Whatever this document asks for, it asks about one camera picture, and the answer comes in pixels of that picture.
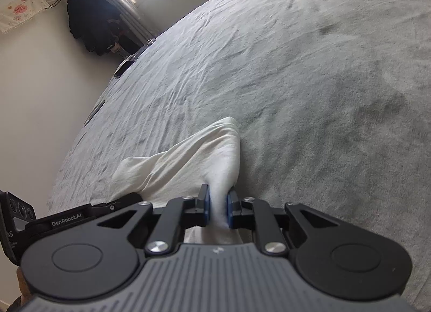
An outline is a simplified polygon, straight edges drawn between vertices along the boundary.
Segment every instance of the plush bedspread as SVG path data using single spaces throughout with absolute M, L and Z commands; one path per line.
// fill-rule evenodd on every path
M 104 201 L 128 156 L 233 116 L 238 192 L 401 243 L 431 308 L 431 0 L 210 0 L 162 34 L 79 136 L 50 213 Z

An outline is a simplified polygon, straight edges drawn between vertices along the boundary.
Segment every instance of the towel with red print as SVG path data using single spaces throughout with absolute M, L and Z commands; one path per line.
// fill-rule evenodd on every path
M 0 0 L 0 31 L 15 29 L 49 7 L 45 0 Z

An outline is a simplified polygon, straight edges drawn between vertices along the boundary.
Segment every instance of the bed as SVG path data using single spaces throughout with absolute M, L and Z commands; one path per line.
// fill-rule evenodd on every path
M 430 15 L 431 0 L 208 1 L 111 81 L 50 213 L 104 201 L 122 159 L 233 116 L 241 196 L 401 243 L 414 263 L 404 295 L 430 309 Z

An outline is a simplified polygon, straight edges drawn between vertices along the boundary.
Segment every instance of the camera lens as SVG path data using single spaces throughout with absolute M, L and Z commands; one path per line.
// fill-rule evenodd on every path
M 15 201 L 13 199 L 9 200 L 9 204 L 10 204 L 10 208 L 12 209 L 13 212 L 16 212 L 16 204 Z
M 26 218 L 27 213 L 25 212 L 25 207 L 20 202 L 18 203 L 18 209 L 19 209 L 19 213 L 21 214 L 21 216 Z
M 29 215 L 29 218 L 31 220 L 34 220 L 34 215 L 33 215 L 33 212 L 31 211 L 31 209 L 27 209 L 27 214 Z

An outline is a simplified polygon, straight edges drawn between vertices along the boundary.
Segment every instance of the triangular cutout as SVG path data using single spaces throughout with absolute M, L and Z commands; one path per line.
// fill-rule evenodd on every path
M 121 228 L 132 218 L 135 212 L 135 210 L 126 211 L 116 217 L 99 223 L 98 226 L 108 228 Z
M 301 210 L 301 214 L 307 219 L 307 221 L 314 228 L 327 228 L 327 227 L 335 227 L 337 224 L 328 221 L 312 212 L 308 212 L 307 210 Z

